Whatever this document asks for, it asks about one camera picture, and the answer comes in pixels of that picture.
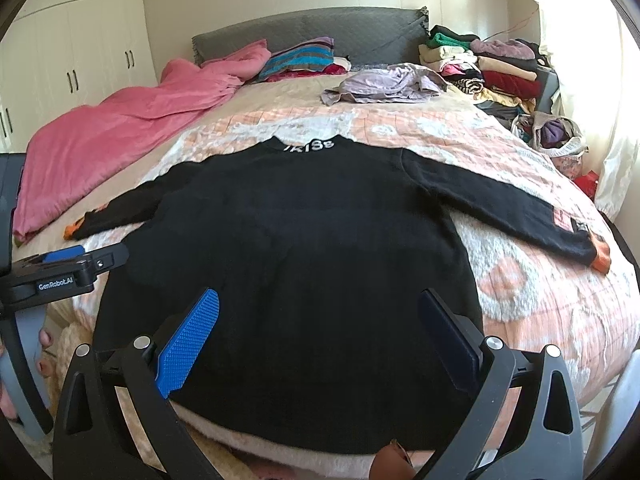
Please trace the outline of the person's left hand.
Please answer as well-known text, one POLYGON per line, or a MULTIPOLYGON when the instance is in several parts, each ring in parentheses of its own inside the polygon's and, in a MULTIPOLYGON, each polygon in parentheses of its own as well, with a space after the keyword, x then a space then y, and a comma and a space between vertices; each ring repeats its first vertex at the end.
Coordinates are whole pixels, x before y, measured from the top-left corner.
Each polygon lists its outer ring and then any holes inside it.
MULTIPOLYGON (((54 336, 47 327, 43 327, 38 334, 38 339, 39 352, 35 358, 29 359, 28 362, 35 367, 39 376, 43 379, 49 379, 55 374, 56 357, 50 351, 54 344, 54 336)), ((20 418, 5 384, 1 384, 1 411, 12 422, 17 422, 20 418)))

